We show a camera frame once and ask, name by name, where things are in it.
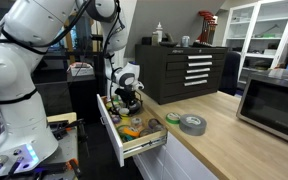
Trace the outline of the robot base table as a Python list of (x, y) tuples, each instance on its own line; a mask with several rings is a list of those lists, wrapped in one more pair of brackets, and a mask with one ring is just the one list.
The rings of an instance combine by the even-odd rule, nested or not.
[[(75, 112), (50, 116), (51, 122), (77, 120)], [(38, 168), (59, 147), (48, 118), (42, 115), (2, 116), (4, 131), (0, 136), (0, 177), (24, 174)]]

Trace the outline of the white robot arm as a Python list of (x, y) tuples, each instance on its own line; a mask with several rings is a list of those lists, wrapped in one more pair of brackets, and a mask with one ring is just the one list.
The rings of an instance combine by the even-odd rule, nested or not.
[(101, 23), (107, 53), (126, 45), (118, 0), (16, 0), (0, 21), (0, 155), (26, 149), (35, 166), (58, 148), (31, 73), (70, 31), (72, 12)]

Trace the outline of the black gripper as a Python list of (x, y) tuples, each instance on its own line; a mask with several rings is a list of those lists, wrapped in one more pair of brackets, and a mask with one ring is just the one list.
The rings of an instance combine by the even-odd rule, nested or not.
[(140, 111), (142, 101), (136, 97), (134, 91), (117, 88), (115, 93), (121, 97), (130, 114), (137, 114)]

